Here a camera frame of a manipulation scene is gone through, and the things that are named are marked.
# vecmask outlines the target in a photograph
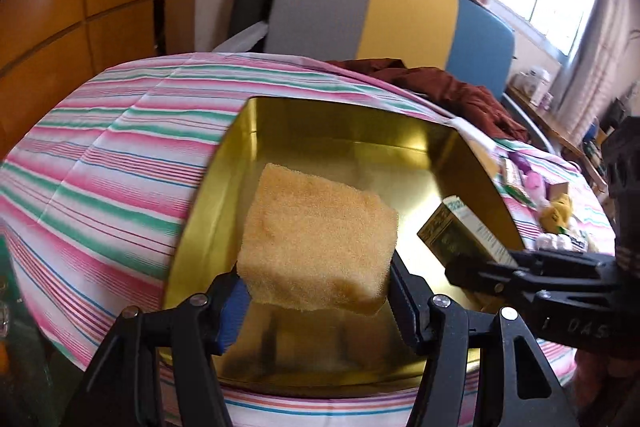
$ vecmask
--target sponge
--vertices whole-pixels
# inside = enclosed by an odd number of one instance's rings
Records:
[[[385,302],[397,239],[398,213],[377,194],[267,164],[238,274],[257,302],[373,314]]]

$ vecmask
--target multicolored headboard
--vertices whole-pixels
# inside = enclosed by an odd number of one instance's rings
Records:
[[[513,47],[512,30],[469,0],[274,0],[264,50],[319,60],[402,58],[500,99]]]

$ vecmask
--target window sill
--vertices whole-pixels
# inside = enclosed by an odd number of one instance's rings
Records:
[[[486,7],[491,13],[500,17],[500,19],[506,22],[509,26],[522,33],[547,55],[564,66],[567,58],[566,55],[551,44],[551,42],[546,40],[545,36],[529,24],[528,21],[511,11],[498,0],[490,0]]]

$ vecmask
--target wooden desk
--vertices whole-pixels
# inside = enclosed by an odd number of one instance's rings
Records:
[[[607,192],[609,188],[607,182],[596,171],[584,151],[572,144],[567,138],[568,133],[556,118],[549,113],[529,103],[529,99],[513,86],[507,86],[506,93],[517,103],[533,122],[540,127],[549,141],[556,142],[560,148],[566,151],[568,160],[578,160],[583,166],[585,177],[590,181],[592,187],[597,187],[599,192]]]

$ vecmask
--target window frame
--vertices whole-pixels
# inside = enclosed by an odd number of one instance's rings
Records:
[[[531,11],[531,17],[533,17],[533,13],[536,9],[536,4],[538,0],[534,2],[533,10]],[[574,37],[574,41],[572,42],[571,48],[568,54],[562,53],[560,49],[556,48],[547,38],[543,35],[535,26],[531,24],[530,21],[526,20],[521,15],[517,14],[511,8],[509,8],[506,4],[500,2],[500,0],[489,0],[487,8],[489,11],[500,17],[501,19],[508,22],[515,30],[524,34],[531,42],[533,42],[537,47],[546,52],[550,57],[557,60],[562,66],[566,65],[567,62],[570,61],[570,57],[575,54],[575,50],[580,45],[580,41],[582,40],[582,36],[584,35],[584,31],[586,29],[587,22],[593,12],[593,7],[595,5],[596,0],[588,0],[585,9],[580,17],[580,22],[578,24],[578,28]]]

